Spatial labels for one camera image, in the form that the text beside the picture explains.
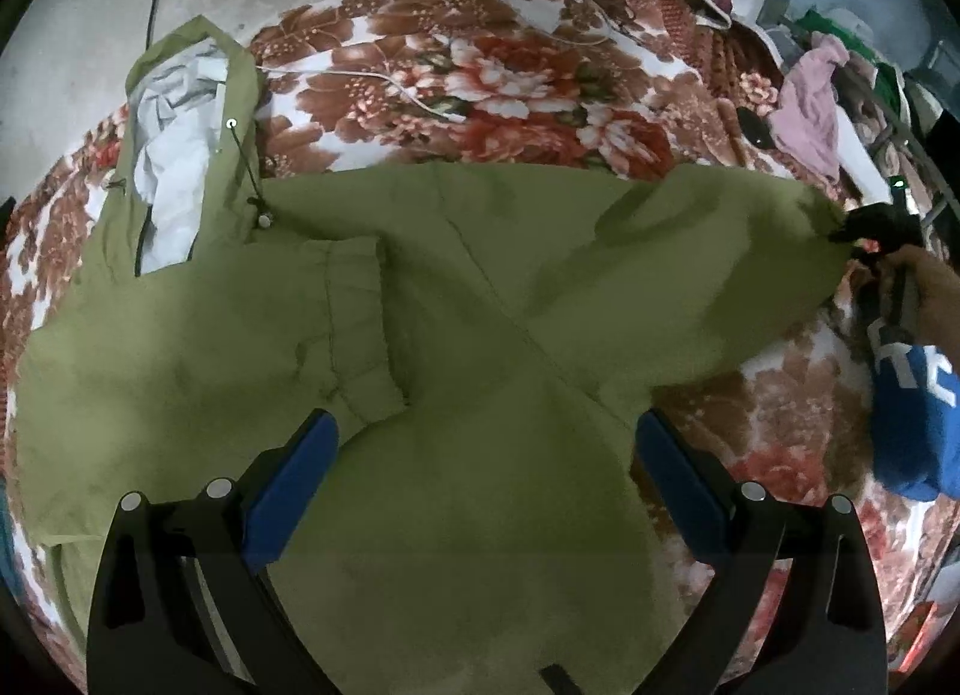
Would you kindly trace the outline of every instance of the pink cloth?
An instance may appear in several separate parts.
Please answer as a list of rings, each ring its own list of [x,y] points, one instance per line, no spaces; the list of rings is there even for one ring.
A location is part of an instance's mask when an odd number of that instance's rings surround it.
[[[813,50],[803,54],[784,79],[779,109],[769,116],[770,133],[779,150],[837,183],[839,131],[830,79],[850,60],[850,53],[838,37],[818,34]]]

